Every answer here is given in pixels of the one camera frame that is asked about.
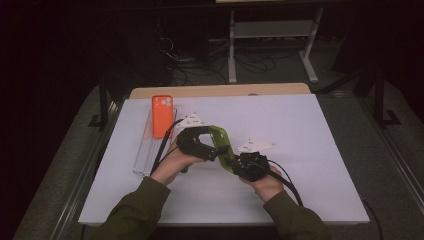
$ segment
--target table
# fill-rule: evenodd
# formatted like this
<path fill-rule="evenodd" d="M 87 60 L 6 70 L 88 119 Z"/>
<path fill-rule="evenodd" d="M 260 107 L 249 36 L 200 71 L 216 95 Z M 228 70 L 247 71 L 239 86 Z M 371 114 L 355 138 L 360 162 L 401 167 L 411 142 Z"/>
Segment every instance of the table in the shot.
<path fill-rule="evenodd" d="M 248 137 L 276 142 L 275 149 L 261 153 L 283 165 L 305 206 L 317 212 L 324 222 L 368 222 L 316 97 L 309 94 L 307 86 L 252 84 L 241 85 L 240 92 L 238 87 L 135 89 L 123 105 L 79 222 L 101 224 L 118 201 L 138 187 L 141 177 L 132 168 L 147 122 L 149 98 L 157 93 L 173 93 L 174 106 L 180 114 L 197 110 L 205 124 L 226 129 L 233 148 Z M 199 97 L 202 93 L 208 97 Z M 259 96 L 246 96 L 250 93 Z M 193 165 L 169 188 L 172 192 L 160 226 L 273 224 L 253 189 L 223 170 L 219 161 Z"/>

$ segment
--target floor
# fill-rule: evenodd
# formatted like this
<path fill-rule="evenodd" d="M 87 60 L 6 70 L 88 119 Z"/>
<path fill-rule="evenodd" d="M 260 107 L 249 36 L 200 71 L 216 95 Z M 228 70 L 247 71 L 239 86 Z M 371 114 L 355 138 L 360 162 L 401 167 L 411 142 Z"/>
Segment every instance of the floor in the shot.
<path fill-rule="evenodd" d="M 297 53 L 304 43 L 302 39 L 239 42 L 237 84 L 304 82 L 316 91 L 345 76 L 331 70 L 341 42 L 319 39 L 310 56 L 319 81 L 310 83 Z M 214 60 L 199 63 L 184 56 L 179 69 L 173 71 L 172 85 L 227 83 L 226 57 L 221 51 L 226 43 L 211 44 L 216 49 L 211 55 Z M 424 125 L 409 110 L 402 94 L 386 84 L 385 108 L 395 112 L 401 125 L 381 129 L 372 116 L 373 94 L 356 97 L 352 93 L 356 82 L 317 95 L 351 178 L 366 199 L 364 203 L 371 206 L 367 224 L 330 226 L 334 239 L 382 239 L 379 225 L 386 240 L 424 239 L 422 189 L 416 192 L 424 185 Z M 98 88 L 93 89 L 81 106 L 14 239 L 89 239 L 95 231 L 77 220 L 94 176 L 94 152 L 101 152 L 107 144 L 107 131 L 88 127 L 92 116 L 99 114 L 98 95 Z M 119 108 L 112 106 L 110 113 L 113 123 Z M 412 177 L 405 173 L 408 169 Z M 255 233 L 276 238 L 274 228 L 158 228 L 152 239 L 256 239 Z"/>

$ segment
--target person's right hand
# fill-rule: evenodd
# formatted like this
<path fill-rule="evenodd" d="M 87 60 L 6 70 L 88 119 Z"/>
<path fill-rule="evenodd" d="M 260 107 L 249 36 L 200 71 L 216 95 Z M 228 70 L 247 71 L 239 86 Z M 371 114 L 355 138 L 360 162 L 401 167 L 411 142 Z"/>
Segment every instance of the person's right hand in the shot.
<path fill-rule="evenodd" d="M 271 166 L 271 171 L 281 176 L 281 172 L 276 167 Z M 243 178 L 240 178 L 240 180 L 252 186 L 255 189 L 255 193 L 264 203 L 284 190 L 283 184 L 270 175 L 266 175 L 264 178 L 255 182 L 250 182 Z"/>

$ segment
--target wooden edge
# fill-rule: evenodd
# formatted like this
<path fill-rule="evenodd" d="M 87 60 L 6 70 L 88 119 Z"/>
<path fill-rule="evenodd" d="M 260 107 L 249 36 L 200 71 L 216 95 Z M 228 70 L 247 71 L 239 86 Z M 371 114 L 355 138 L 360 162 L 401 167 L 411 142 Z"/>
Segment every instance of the wooden edge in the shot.
<path fill-rule="evenodd" d="M 216 96 L 247 96 L 247 95 L 283 95 L 310 94 L 305 83 L 272 83 L 272 84 L 241 84 L 241 85 L 208 85 L 184 87 L 149 87 L 135 88 L 130 99 L 151 98 L 154 95 L 167 94 L 172 97 L 216 97 Z"/>

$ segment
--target olive green sleeve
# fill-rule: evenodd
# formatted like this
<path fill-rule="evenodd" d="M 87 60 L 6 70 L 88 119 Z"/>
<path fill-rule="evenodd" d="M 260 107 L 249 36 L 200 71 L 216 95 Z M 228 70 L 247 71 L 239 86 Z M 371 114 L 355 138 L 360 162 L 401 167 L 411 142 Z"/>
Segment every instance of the olive green sleeve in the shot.
<path fill-rule="evenodd" d="M 283 239 L 332 239 L 330 230 L 319 216 L 310 209 L 298 206 L 286 191 L 271 198 L 264 208 L 274 220 L 278 234 Z"/>
<path fill-rule="evenodd" d="M 135 192 L 122 198 L 92 240 L 147 239 L 160 219 L 170 190 L 145 177 Z"/>

